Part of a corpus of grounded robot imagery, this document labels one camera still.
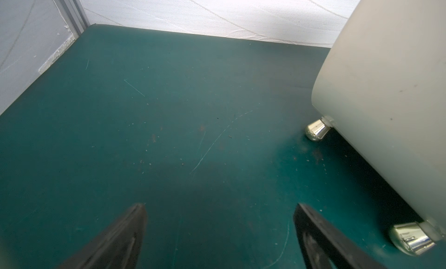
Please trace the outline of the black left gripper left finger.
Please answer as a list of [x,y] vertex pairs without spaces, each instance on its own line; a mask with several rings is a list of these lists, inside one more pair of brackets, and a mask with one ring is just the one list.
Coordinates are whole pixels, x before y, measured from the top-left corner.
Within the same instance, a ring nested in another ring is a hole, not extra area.
[[145,205],[132,205],[58,268],[134,269],[141,252],[146,224]]

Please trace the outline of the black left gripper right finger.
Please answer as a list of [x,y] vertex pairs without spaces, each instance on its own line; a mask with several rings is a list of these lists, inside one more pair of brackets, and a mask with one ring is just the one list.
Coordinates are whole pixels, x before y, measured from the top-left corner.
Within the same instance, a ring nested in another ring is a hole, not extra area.
[[308,269],[385,268],[311,206],[298,204],[293,214],[293,222]]

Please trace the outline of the cream round drawer cabinet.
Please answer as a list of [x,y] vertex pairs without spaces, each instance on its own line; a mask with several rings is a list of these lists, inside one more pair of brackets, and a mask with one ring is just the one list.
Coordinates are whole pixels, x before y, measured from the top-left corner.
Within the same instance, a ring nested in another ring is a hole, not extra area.
[[439,233],[446,231],[446,0],[361,0],[312,104]]

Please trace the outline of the chrome cabinet foot front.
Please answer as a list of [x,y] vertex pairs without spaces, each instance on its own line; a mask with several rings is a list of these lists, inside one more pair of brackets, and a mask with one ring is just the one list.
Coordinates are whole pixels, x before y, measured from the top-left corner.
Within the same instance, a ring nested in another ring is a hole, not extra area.
[[420,256],[446,240],[446,230],[428,221],[396,224],[389,229],[394,246],[410,256]]

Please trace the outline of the chrome cabinet foot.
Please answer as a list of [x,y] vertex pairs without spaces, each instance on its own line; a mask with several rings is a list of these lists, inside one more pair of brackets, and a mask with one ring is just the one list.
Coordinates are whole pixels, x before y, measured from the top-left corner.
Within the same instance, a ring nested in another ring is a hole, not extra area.
[[305,136],[313,142],[319,142],[324,139],[327,133],[333,127],[332,123],[324,117],[307,125],[305,128]]
[[420,256],[446,240],[446,230],[428,221],[396,224],[389,229],[394,246],[410,256]]

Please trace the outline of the chrome cabinet foot rear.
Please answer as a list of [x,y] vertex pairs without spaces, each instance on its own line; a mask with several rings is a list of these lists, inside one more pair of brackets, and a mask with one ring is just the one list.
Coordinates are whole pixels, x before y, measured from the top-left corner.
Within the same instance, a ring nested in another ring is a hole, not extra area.
[[327,133],[333,127],[332,123],[324,117],[307,125],[305,128],[305,136],[313,142],[319,142],[324,139]]

